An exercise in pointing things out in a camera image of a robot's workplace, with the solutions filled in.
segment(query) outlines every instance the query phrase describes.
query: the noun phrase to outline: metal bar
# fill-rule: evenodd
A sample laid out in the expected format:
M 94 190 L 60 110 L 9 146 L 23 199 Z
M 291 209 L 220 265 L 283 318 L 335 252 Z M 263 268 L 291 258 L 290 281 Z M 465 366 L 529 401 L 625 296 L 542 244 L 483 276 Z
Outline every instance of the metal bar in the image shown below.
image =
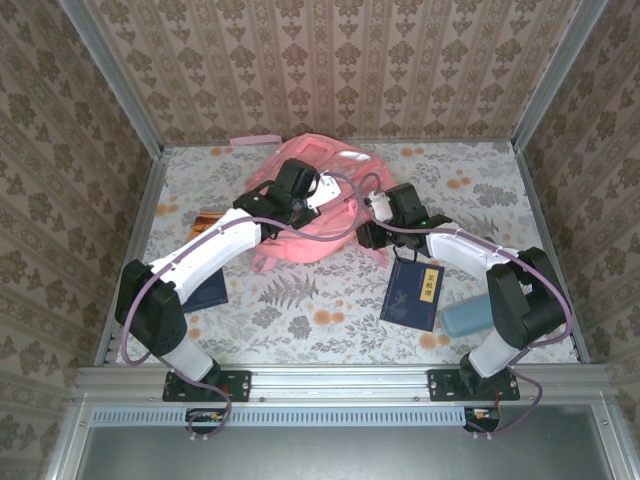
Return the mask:
M 589 0 L 580 2 L 578 5 L 569 27 L 562 36 L 513 132 L 511 141 L 517 150 L 524 150 L 529 143 L 606 5 L 607 0 Z
M 86 2 L 77 0 L 60 0 L 62 8 L 78 31 L 91 57 L 100 68 L 109 87 L 118 99 L 118 103 L 129 117 L 129 121 L 138 133 L 138 137 L 149 151 L 152 158 L 161 155 L 161 135 L 156 131 L 153 122 L 120 68 L 115 55 L 109 47 L 98 22 L 94 20 Z
M 131 233 L 129 247 L 127 248 L 127 253 L 124 256 L 123 266 L 133 259 L 141 259 L 144 255 L 144 251 L 147 247 L 147 240 L 149 238 L 149 232 L 151 231 L 151 225 L 153 224 L 156 205 L 160 198 L 160 193 L 162 192 L 162 187 L 164 185 L 164 177 L 167 173 L 167 167 L 169 166 L 170 155 L 170 151 L 165 152 L 158 161 L 153 162 L 151 165 L 147 185 L 144 189 L 142 202 L 140 203 L 140 210 L 138 210 L 136 222 Z M 117 292 L 119 288 L 120 280 L 118 279 L 115 292 Z M 94 360 L 94 365 L 96 366 L 104 364 L 109 350 L 111 336 L 118 326 L 115 319 L 116 300 L 117 296 L 114 294 L 111 299 L 111 306 L 109 307 L 105 327 L 102 331 L 102 338 L 100 339 L 98 351 L 96 352 Z
M 620 406 L 606 399 L 592 406 L 613 478 L 640 478 L 640 462 Z
M 91 427 L 187 426 L 189 407 L 98 407 Z M 398 407 L 266 407 L 241 405 L 233 409 L 229 427 L 418 427 L 463 426 L 464 408 Z M 211 426 L 194 422 L 193 426 Z
M 58 436 L 46 480 L 73 480 L 78 474 L 80 460 L 89 435 L 91 405 L 71 405 Z
M 246 366 L 251 370 L 249 403 L 263 406 L 409 406 L 430 404 L 426 371 L 447 365 L 416 366 Z M 518 370 L 538 380 L 548 405 L 593 404 L 613 394 L 604 365 L 522 365 Z M 93 406 L 150 406 L 162 403 L 167 371 L 162 366 L 109 366 L 81 369 L 73 402 Z M 527 405 L 535 387 L 520 383 Z M 444 406 L 486 405 L 491 402 L 438 402 Z M 191 406 L 211 406 L 194 403 Z
M 571 329 L 571 336 L 573 337 L 576 350 L 578 351 L 578 356 L 580 357 L 580 360 L 582 362 L 589 363 L 591 362 L 591 357 L 589 356 L 589 351 L 587 350 L 587 344 L 584 341 L 584 336 L 582 335 L 582 330 L 580 329 L 580 324 L 578 323 L 575 309 L 573 308 L 573 304 L 571 303 L 569 288 L 567 287 L 567 282 L 564 279 L 564 275 L 562 274 L 562 268 L 560 268 L 558 255 L 556 254 L 556 249 L 553 246 L 553 240 L 551 240 L 551 234 L 549 233 L 547 222 L 544 219 L 542 206 L 540 205 L 540 200 L 538 199 L 538 195 L 536 194 L 536 189 L 533 185 L 533 179 L 531 178 L 531 173 L 529 172 L 529 168 L 527 167 L 527 162 L 522 150 L 516 149 L 516 162 L 518 164 L 518 168 L 520 169 L 520 176 L 522 177 L 522 181 L 524 182 L 524 189 L 527 193 L 527 198 L 529 199 L 529 205 L 531 205 L 531 211 L 533 213 L 533 218 L 536 221 L 540 239 L 542 240 L 542 247 L 547 253 L 549 261 L 551 262 L 551 266 L 558 276 L 558 281 L 560 282 L 562 292 L 569 300 L 569 306 L 571 307 L 571 312 L 573 314 L 573 328 Z

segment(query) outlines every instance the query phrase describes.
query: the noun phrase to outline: cable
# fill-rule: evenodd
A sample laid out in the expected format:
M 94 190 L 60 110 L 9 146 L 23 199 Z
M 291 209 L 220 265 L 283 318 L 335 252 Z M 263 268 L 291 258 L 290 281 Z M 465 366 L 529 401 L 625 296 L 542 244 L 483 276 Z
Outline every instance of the cable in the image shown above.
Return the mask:
M 144 298 L 144 296 L 147 294 L 147 292 L 151 289 L 151 287 L 158 281 L 158 279 L 160 277 L 162 277 L 162 275 L 164 275 L 165 273 L 167 273 L 171 268 L 173 268 L 175 265 L 179 264 L 182 260 L 184 260 L 187 255 L 189 255 L 191 252 L 193 252 L 194 250 L 196 250 L 198 247 L 200 247 L 201 245 L 203 245 L 205 242 L 209 241 L 210 239 L 212 239 L 213 237 L 215 237 L 218 234 L 224 233 L 225 230 L 234 227 L 236 225 L 239 225 L 241 223 L 245 223 L 245 222 L 252 222 L 252 223 L 266 223 L 269 225 L 274 225 L 276 227 L 281 228 L 282 230 L 286 230 L 289 232 L 293 232 L 296 235 L 302 237 L 302 238 L 307 238 L 309 240 L 315 240 L 317 242 L 335 242 L 336 240 L 340 240 L 348 235 L 350 235 L 351 233 L 353 233 L 357 228 L 358 228 L 358 224 L 359 224 L 359 220 L 360 220 L 360 210 L 361 210 L 361 205 L 364 205 L 364 198 L 362 196 L 362 193 L 360 192 L 360 190 L 358 189 L 358 187 L 356 186 L 356 184 L 346 175 L 343 175 L 341 173 L 326 173 L 329 176 L 338 178 L 340 180 L 345 181 L 347 184 L 349 184 L 349 186 L 353 189 L 353 193 L 357 199 L 357 209 L 356 209 L 356 215 L 355 218 L 353 220 L 353 223 L 351 224 L 351 226 L 345 230 L 344 232 L 335 235 L 335 236 L 331 236 L 331 237 L 318 237 L 316 235 L 309 235 L 307 233 L 301 232 L 300 230 L 296 230 L 295 228 L 286 225 L 284 223 L 278 222 L 277 220 L 272 220 L 270 218 L 264 218 L 264 217 L 244 217 L 244 218 L 238 218 L 236 220 L 232 220 L 229 223 L 226 223 L 218 228 L 211 228 L 209 230 L 207 230 L 205 233 L 203 233 L 202 235 L 200 235 L 201 238 L 198 238 L 198 240 L 191 245 L 189 248 L 187 248 L 184 252 L 180 253 L 179 255 L 177 255 L 171 262 L 169 262 L 167 265 L 165 265 L 164 267 L 162 267 L 160 270 L 158 270 L 158 272 L 156 272 L 140 289 L 140 291 L 138 292 L 138 294 L 136 295 L 135 299 L 133 300 L 133 302 L 131 303 L 131 307 L 129 308 L 129 311 L 127 312 L 127 317 L 125 319 L 124 325 L 122 327 L 122 339 L 120 340 L 120 351 L 122 353 L 122 359 L 124 360 L 124 362 L 129 365 L 129 366 L 138 366 L 140 364 L 142 364 L 144 361 L 146 361 L 149 356 L 151 355 L 151 352 L 147 352 L 146 354 L 144 354 L 141 358 L 139 358 L 138 360 L 132 360 L 129 357 L 129 353 L 128 353 L 128 348 L 129 348 L 129 331 L 131 330 L 131 324 L 133 323 L 133 319 L 135 317 L 135 313 L 138 310 L 138 307 L 140 306 L 140 303 L 142 302 L 142 299 Z M 214 391 L 216 393 L 218 393 L 219 395 L 221 395 L 226 403 L 225 406 L 225 411 L 226 414 L 224 416 L 224 418 L 222 419 L 222 421 L 220 422 L 220 424 L 213 430 L 213 432 L 211 432 L 211 435 L 215 435 L 218 432 L 220 432 L 220 430 L 224 427 L 224 425 L 227 423 L 228 418 L 231 414 L 231 399 L 229 398 L 229 396 L 223 392 L 222 390 L 220 390 L 218 387 L 215 387 L 213 385 L 208 385 L 205 383 L 201 383 L 195 380 L 190 379 L 189 377 L 187 377 L 185 374 L 183 374 L 182 372 L 180 372 L 179 370 L 177 370 L 176 368 L 174 368 L 171 364 L 169 364 L 166 360 L 164 360 L 163 358 L 159 358 L 159 360 L 165 365 L 167 366 L 171 371 L 173 371 L 180 379 L 182 379 L 183 381 L 198 387 L 198 388 L 206 388 L 208 390 Z M 194 435 L 195 432 L 193 431 L 192 428 L 193 425 L 193 418 L 191 418 L 189 420 L 189 424 L 187 426 L 189 432 Z
M 360 182 L 360 185 L 362 186 L 364 180 L 367 178 L 367 176 L 375 176 L 378 177 L 378 175 L 376 173 L 370 172 L 369 174 L 365 175 L 362 179 L 362 181 Z M 449 234 L 454 234 L 454 235 L 459 235 L 463 238 L 466 238 L 467 240 L 471 241 L 472 243 L 475 243 L 477 245 L 480 245 L 484 248 L 493 248 L 496 247 L 495 244 L 487 241 L 487 240 L 483 240 L 481 238 L 476 238 L 464 231 L 458 231 L 458 230 L 454 230 L 452 228 L 422 228 L 422 229 L 408 229 L 408 228 L 398 228 L 398 227 L 393 227 L 391 225 L 388 225 L 384 222 L 379 221 L 377 218 L 375 218 L 375 216 L 372 214 L 372 212 L 370 212 L 369 210 L 367 210 L 366 208 L 363 209 L 365 211 L 365 213 L 369 216 L 369 218 L 375 222 L 377 225 L 380 225 L 383 228 L 386 228 L 387 230 L 391 230 L 393 232 L 398 232 L 398 233 L 449 233 Z M 526 420 L 526 418 L 529 416 L 529 414 L 538 406 L 538 404 L 540 403 L 540 400 L 542 399 L 542 394 L 543 394 L 543 389 L 542 389 L 542 385 L 540 385 L 540 383 L 536 382 L 535 380 L 533 380 L 532 378 L 526 377 L 524 375 L 522 375 L 521 373 L 519 373 L 517 370 L 515 370 L 513 368 L 513 366 L 518 363 L 522 358 L 524 358 L 532 349 L 534 348 L 538 348 L 538 347 L 543 347 L 546 345 L 551 345 L 553 343 L 559 343 L 561 341 L 563 341 L 565 338 L 567 338 L 570 334 L 571 334 L 571 329 L 573 327 L 573 317 L 571 315 L 571 309 L 569 308 L 569 304 L 567 303 L 567 301 L 565 300 L 564 296 L 562 295 L 562 293 L 555 287 L 555 285 L 553 285 L 553 283 L 551 283 L 550 280 L 548 280 L 544 275 L 542 275 L 540 272 L 538 272 L 535 268 L 531 267 L 530 265 L 528 265 L 527 263 L 523 262 L 522 260 L 520 260 L 518 257 L 516 257 L 515 255 L 506 252 L 505 250 L 503 250 L 502 248 L 496 248 L 495 254 L 501 255 L 505 258 L 507 258 L 508 260 L 511 260 L 512 262 L 514 262 L 516 265 L 518 265 L 519 267 L 521 267 L 522 269 L 524 269 L 526 272 L 529 272 L 531 275 L 533 275 L 535 278 L 537 278 L 545 287 L 547 287 L 549 289 L 549 291 L 553 294 L 554 297 L 556 297 L 556 300 L 558 300 L 558 302 L 560 303 L 560 306 L 562 307 L 562 311 L 565 315 L 565 322 L 566 322 L 566 326 L 565 329 L 563 330 L 563 332 L 560 335 L 557 335 L 553 338 L 550 338 L 548 340 L 542 340 L 542 341 L 538 341 L 538 342 L 534 342 L 531 345 L 529 345 L 526 349 L 522 350 L 518 355 L 516 355 L 511 362 L 509 362 L 509 370 L 511 371 L 511 373 L 513 373 L 514 376 L 532 383 L 533 385 L 535 385 L 536 387 L 538 387 L 538 395 L 536 396 L 535 400 L 532 402 L 532 404 L 527 408 L 527 410 L 525 410 L 522 415 L 520 415 L 514 422 L 512 422 L 511 424 L 509 424 L 508 426 L 497 430 L 495 432 L 493 432 L 493 435 L 495 434 L 500 434 L 500 433 L 506 433 L 508 431 L 510 431 L 512 428 L 515 428 L 517 425 L 520 425 L 522 422 L 524 422 Z M 470 425 L 472 425 L 473 427 L 479 428 L 477 425 L 473 424 L 472 422 L 468 422 Z
M 373 173 L 373 172 L 369 172 L 360 181 L 360 186 L 361 187 L 362 187 L 362 185 L 364 183 L 364 180 L 368 176 L 375 176 L 375 177 L 378 177 L 378 180 L 380 179 L 378 174 Z M 495 245 L 494 243 L 491 243 L 491 242 L 489 242 L 487 240 L 484 240 L 482 238 L 474 237 L 473 235 L 468 234 L 465 231 L 456 230 L 456 229 L 453 229 L 453 228 L 440 228 L 440 227 L 438 227 L 438 228 L 399 228 L 399 227 L 394 227 L 394 226 L 391 226 L 391 225 L 389 225 L 387 223 L 381 222 L 380 220 L 375 218 L 375 216 L 373 215 L 373 213 L 370 210 L 368 210 L 366 208 L 362 208 L 362 210 L 365 211 L 365 213 L 367 214 L 369 219 L 372 220 L 374 223 L 376 223 L 377 225 L 379 225 L 379 226 L 381 226 L 383 228 L 386 228 L 387 230 L 390 230 L 392 232 L 411 233 L 411 234 L 416 234 L 416 233 L 423 233 L 423 234 L 448 233 L 450 235 L 458 235 L 460 237 L 463 237 L 463 238 L 469 240 L 470 242 L 475 243 L 476 245 L 479 245 L 479 246 L 487 248 L 487 249 L 492 249 L 494 247 L 497 247 L 497 245 Z M 562 340 L 567 338 L 569 336 L 569 334 L 571 333 L 571 328 L 573 327 L 573 317 L 571 316 L 571 309 L 569 308 L 569 304 L 564 299 L 564 296 L 562 295 L 560 290 L 558 290 L 555 287 L 555 285 L 553 283 L 551 283 L 551 281 L 548 280 L 544 275 L 542 275 L 540 272 L 538 272 L 532 266 L 530 266 L 527 263 L 525 263 L 522 260 L 520 260 L 515 255 L 503 250 L 500 247 L 497 247 L 495 249 L 494 254 L 501 255 L 501 256 L 507 258 L 508 260 L 511 260 L 513 263 L 515 263 L 516 265 L 521 267 L 524 271 L 526 271 L 526 272 L 530 273 L 531 275 L 533 275 L 545 287 L 547 287 L 547 289 L 549 289 L 549 291 L 553 294 L 554 297 L 556 297 L 556 299 L 560 303 L 560 306 L 562 307 L 562 311 L 563 311 L 563 313 L 565 315 L 565 320 L 566 320 L 566 327 L 565 327 L 564 331 L 560 335 L 558 335 L 556 337 L 553 337 L 553 338 L 551 338 L 549 340 L 543 340 L 543 341 L 532 343 L 525 350 L 520 352 L 520 354 L 511 361 L 511 364 L 514 365 L 520 359 L 522 359 L 527 353 L 529 353 L 529 351 L 531 349 L 537 348 L 537 347 L 543 347 L 545 345 L 551 345 L 552 343 L 561 342 Z
M 170 371 L 172 371 L 175 375 L 177 375 L 184 382 L 187 382 L 188 384 L 193 385 L 194 387 L 204 388 L 205 390 L 211 390 L 212 392 L 217 393 L 218 395 L 220 395 L 224 399 L 224 401 L 225 401 L 225 414 L 222 417 L 222 420 L 220 420 L 220 423 L 211 432 L 207 433 L 206 435 L 203 435 L 203 437 L 204 436 L 213 437 L 214 435 L 217 435 L 218 433 L 220 433 L 220 431 L 224 428 L 224 426 L 229 421 L 229 417 L 231 416 L 232 403 L 231 403 L 231 397 L 229 397 L 229 394 L 227 392 L 225 392 L 224 390 L 222 390 L 221 388 L 218 388 L 218 387 L 216 387 L 214 385 L 209 385 L 208 383 L 196 382 L 194 380 L 191 380 L 189 377 L 184 375 L 182 372 L 180 372 L 180 371 L 176 370 L 175 368 L 173 368 L 173 366 L 169 362 L 167 362 L 164 358 L 160 358 L 159 360 L 162 362 L 162 364 L 164 366 L 169 368 Z M 196 432 L 193 431 L 193 421 L 196 419 L 196 417 L 200 416 L 200 414 L 195 413 L 194 415 L 191 415 L 191 417 L 189 417 L 189 421 L 187 423 L 187 430 L 191 434 L 191 438 L 195 438 L 195 435 L 197 435 Z
M 120 342 L 120 350 L 122 352 L 122 358 L 124 360 L 124 362 L 128 365 L 131 366 L 137 366 L 140 365 L 141 363 L 143 363 L 146 359 L 149 358 L 150 356 L 150 352 L 147 352 L 142 358 L 138 359 L 138 360 L 131 360 L 131 358 L 128 355 L 128 337 L 129 337 L 129 330 L 131 329 L 131 324 L 133 323 L 133 318 L 135 316 L 135 312 L 137 311 L 138 307 L 140 306 L 140 303 L 142 301 L 142 299 L 144 298 L 144 296 L 146 295 L 146 293 L 149 291 L 149 289 L 151 289 L 151 287 L 153 286 L 153 284 L 162 276 L 164 275 L 167 271 L 169 271 L 169 269 L 173 268 L 175 265 L 179 264 L 187 255 L 189 255 L 191 252 L 193 252 L 195 249 L 197 249 L 198 247 L 200 247 L 202 244 L 204 244 L 205 242 L 207 242 L 208 240 L 210 240 L 211 238 L 213 238 L 215 235 L 218 235 L 220 233 L 223 233 L 225 230 L 234 227 L 236 225 L 239 225 L 241 223 L 245 223 L 245 222 L 253 222 L 253 223 L 265 223 L 265 224 L 269 224 L 269 225 L 274 225 L 282 230 L 286 230 L 289 232 L 292 232 L 302 238 L 306 238 L 309 240 L 314 240 L 314 241 L 318 241 L 318 242 L 333 242 L 336 240 L 340 240 L 346 236 L 348 236 L 349 234 L 353 233 L 357 228 L 358 228 L 358 223 L 359 223 L 359 219 L 360 219 L 360 212 L 361 210 L 364 210 L 365 213 L 367 214 L 367 216 L 377 225 L 386 228 L 387 230 L 393 231 L 393 232 L 397 232 L 397 233 L 409 233 L 409 234 L 416 234 L 416 233 L 420 233 L 420 234 L 431 234 L 431 233 L 446 233 L 446 234 L 453 234 L 453 235 L 460 235 L 463 238 L 466 238 L 467 240 L 471 241 L 472 243 L 475 243 L 477 245 L 480 245 L 484 248 L 492 248 L 495 245 L 493 243 L 490 243 L 486 240 L 482 240 L 479 238 L 476 238 L 472 235 L 467 234 L 464 231 L 458 231 L 455 229 L 451 229 L 451 228 L 422 228 L 422 229 L 408 229 L 408 228 L 399 228 L 399 227 L 393 227 L 391 225 L 388 225 L 384 222 L 379 221 L 378 219 L 375 218 L 375 216 L 373 215 L 372 212 L 370 212 L 364 203 L 364 197 L 363 197 L 363 187 L 364 187 L 364 183 L 367 179 L 369 178 L 374 178 L 376 180 L 376 184 L 377 187 L 376 189 L 379 190 L 381 187 L 381 180 L 380 177 L 373 172 L 369 172 L 366 175 L 363 176 L 363 178 L 360 181 L 360 185 L 356 186 L 356 184 L 353 182 L 353 180 L 351 180 L 349 177 L 347 177 L 346 175 L 343 175 L 341 173 L 331 173 L 331 172 L 326 172 L 327 175 L 329 176 L 333 176 L 335 178 L 341 179 L 344 182 L 346 182 L 351 189 L 353 190 L 353 193 L 356 197 L 357 200 L 357 209 L 356 209 L 356 215 L 354 218 L 354 221 L 352 223 L 352 225 L 345 230 L 344 232 L 342 232 L 339 235 L 336 236 L 330 236 L 330 237 L 321 237 L 321 236 L 316 236 L 316 235 L 310 235 L 307 233 L 304 233 L 300 230 L 296 230 L 293 227 L 286 225 L 284 223 L 278 222 L 277 220 L 272 220 L 270 218 L 264 218 L 264 217 L 245 217 L 245 218 L 239 218 L 236 220 L 232 220 L 231 222 L 222 225 L 218 228 L 213 228 L 210 229 L 211 231 L 207 231 L 206 233 L 204 233 L 203 235 L 201 235 L 202 238 L 199 238 L 198 241 L 196 241 L 193 245 L 191 245 L 189 248 L 187 248 L 184 252 L 180 253 L 178 256 L 176 256 L 176 258 L 173 259 L 172 262 L 168 263 L 167 265 L 165 265 L 162 269 L 160 269 L 157 273 L 155 273 L 144 285 L 143 287 L 140 289 L 140 291 L 138 292 L 138 294 L 136 295 L 136 298 L 134 299 L 134 301 L 131 304 L 131 308 L 129 309 L 128 313 L 127 313 L 127 317 L 123 326 L 123 332 L 122 332 L 122 340 Z M 525 414 L 523 414 L 518 420 L 516 420 L 512 425 L 518 425 L 519 423 L 521 423 L 522 421 L 524 421 L 524 419 L 527 417 L 527 415 L 531 412 L 531 410 L 533 410 L 533 408 L 535 408 L 537 406 L 537 404 L 540 401 L 540 398 L 542 398 L 542 386 L 540 386 L 540 384 L 538 384 L 537 382 L 535 382 L 534 380 L 528 379 L 527 377 L 524 377 L 523 375 L 517 373 L 515 370 L 513 370 L 511 368 L 512 365 L 514 365 L 515 363 L 517 363 L 521 358 L 523 358 L 532 348 L 536 348 L 536 347 L 541 347 L 541 346 L 545 346 L 545 345 L 550 345 L 552 343 L 557 343 L 560 342 L 562 340 L 564 340 L 567 336 L 569 336 L 569 334 L 571 333 L 571 327 L 572 327 L 572 321 L 573 318 L 571 316 L 571 310 L 569 308 L 569 305 L 567 304 L 566 300 L 564 299 L 564 297 L 562 296 L 562 294 L 560 293 L 560 291 L 546 278 L 544 277 L 541 273 L 539 273 L 535 268 L 529 266 L 528 264 L 526 264 L 525 262 L 523 262 L 522 260 L 520 260 L 518 257 L 516 257 L 515 255 L 510 254 L 509 252 L 506 252 L 504 250 L 502 250 L 501 248 L 497 248 L 494 251 L 494 254 L 497 255 L 501 255 L 505 258 L 507 258 L 508 260 L 513 261 L 515 264 L 517 264 L 518 266 L 520 266 L 522 269 L 524 269 L 525 271 L 529 272 L 531 275 L 533 275 L 535 278 L 537 278 L 545 287 L 547 287 L 549 289 L 549 291 L 556 297 L 556 299 L 558 300 L 558 302 L 560 303 L 562 310 L 565 314 L 566 317 L 566 327 L 564 329 L 564 331 L 549 340 L 544 340 L 544 341 L 540 341 L 540 342 L 535 342 L 531 345 L 529 345 L 529 347 L 526 350 L 523 350 L 518 356 L 516 356 L 511 362 L 510 362 L 510 369 L 513 372 L 514 375 L 526 380 L 526 381 L 531 381 L 532 383 L 536 384 L 539 387 L 539 395 L 538 398 L 536 399 L 537 401 L 534 401 L 534 403 L 529 407 L 529 409 L 525 412 Z M 168 364 L 166 361 L 164 361 L 163 359 L 160 359 L 165 365 L 169 366 L 169 368 L 171 368 L 174 373 L 180 377 L 182 380 L 184 380 L 185 382 L 194 385 L 198 388 L 207 388 L 209 390 L 212 391 L 216 391 L 216 393 L 222 392 L 222 390 L 218 389 L 217 387 L 214 387 L 213 385 L 207 385 L 207 384 L 203 384 L 197 381 L 194 381 L 190 378 L 188 378 L 186 375 L 184 375 L 182 372 L 176 370 L 174 367 L 172 367 L 170 364 Z M 227 414 L 225 415 L 225 417 L 223 418 L 223 420 L 221 421 L 220 425 L 214 430 L 214 432 L 219 432 L 221 430 L 221 428 L 224 426 L 224 424 L 226 424 L 226 421 L 230 415 L 231 412 L 231 400 L 228 396 L 222 395 L 223 398 L 225 399 L 226 402 L 226 408 L 225 410 L 227 411 Z M 510 430 L 510 427 L 505 427 L 505 429 L 503 429 L 504 431 L 508 431 Z
M 538 406 L 538 404 L 542 400 L 543 389 L 542 389 L 542 385 L 540 385 L 539 382 L 537 382 L 533 378 L 530 378 L 530 377 L 527 377 L 525 375 L 522 375 L 520 372 L 518 372 L 512 366 L 509 366 L 508 368 L 511 371 L 511 373 L 513 373 L 520 380 L 524 380 L 525 382 L 528 382 L 528 383 L 534 385 L 538 389 L 538 394 L 536 395 L 536 398 L 533 400 L 533 402 L 531 402 L 531 405 L 529 405 L 527 407 L 527 409 L 517 419 L 515 419 L 513 422 L 511 422 L 506 427 L 498 428 L 497 430 L 494 430 L 493 432 L 487 432 L 480 425 L 478 425 L 478 424 L 476 424 L 474 422 L 470 422 L 470 421 L 467 420 L 467 424 L 468 425 L 471 425 L 473 428 L 478 430 L 477 432 L 475 432 L 475 434 L 477 434 L 477 435 L 483 435 L 483 436 L 485 436 L 487 438 L 491 438 L 494 435 L 501 435 L 503 433 L 507 433 L 510 430 L 513 430 L 514 428 L 516 428 L 518 425 L 520 425 L 522 422 L 524 422 L 526 420 L 526 418 L 529 416 L 529 414 L 531 412 L 533 412 L 533 410 Z

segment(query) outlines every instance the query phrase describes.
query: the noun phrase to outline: white table surface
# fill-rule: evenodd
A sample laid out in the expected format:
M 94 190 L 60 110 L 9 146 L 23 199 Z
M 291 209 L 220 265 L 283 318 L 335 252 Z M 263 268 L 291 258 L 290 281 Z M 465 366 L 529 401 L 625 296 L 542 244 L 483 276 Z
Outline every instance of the white table surface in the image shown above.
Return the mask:
M 359 143 L 385 159 L 398 183 L 411 182 L 430 215 L 444 213 L 503 246 L 541 247 L 511 145 Z M 145 262 L 184 244 L 199 211 L 224 211 L 274 146 L 176 148 L 149 236 Z M 450 338 L 379 320 L 386 269 L 348 245 L 308 265 L 251 271 L 251 252 L 224 267 L 229 303 L 187 315 L 189 335 L 220 363 L 457 363 L 487 332 Z M 470 275 L 442 263 L 438 308 L 483 293 Z M 130 342 L 137 358 L 143 348 Z M 577 362 L 572 340 L 537 349 L 527 363 Z

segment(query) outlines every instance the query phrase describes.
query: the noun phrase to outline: metal vent grille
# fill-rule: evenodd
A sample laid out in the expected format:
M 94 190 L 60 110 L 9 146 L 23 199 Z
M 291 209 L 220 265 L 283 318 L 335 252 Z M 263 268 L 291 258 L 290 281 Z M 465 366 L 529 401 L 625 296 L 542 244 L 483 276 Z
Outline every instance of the metal vent grille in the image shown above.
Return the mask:
M 97 408 L 92 427 L 185 426 L 185 407 Z M 463 407 L 414 408 L 275 408 L 236 407 L 228 426 L 235 427 L 367 427 L 460 426 Z M 196 422 L 194 425 L 205 425 Z

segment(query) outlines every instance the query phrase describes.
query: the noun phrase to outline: patterned wallpaper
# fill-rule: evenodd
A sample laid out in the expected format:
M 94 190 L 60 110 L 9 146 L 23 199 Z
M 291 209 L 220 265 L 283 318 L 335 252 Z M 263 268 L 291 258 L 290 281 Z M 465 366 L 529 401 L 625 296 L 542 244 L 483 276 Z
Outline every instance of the patterned wallpaper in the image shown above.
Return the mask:
M 91 0 L 163 142 L 510 137 L 579 0 Z
M 0 2 L 0 478 L 46 466 L 149 165 L 58 3 Z
M 640 2 L 611 0 L 525 152 L 590 353 L 611 365 L 636 440 L 639 99 Z

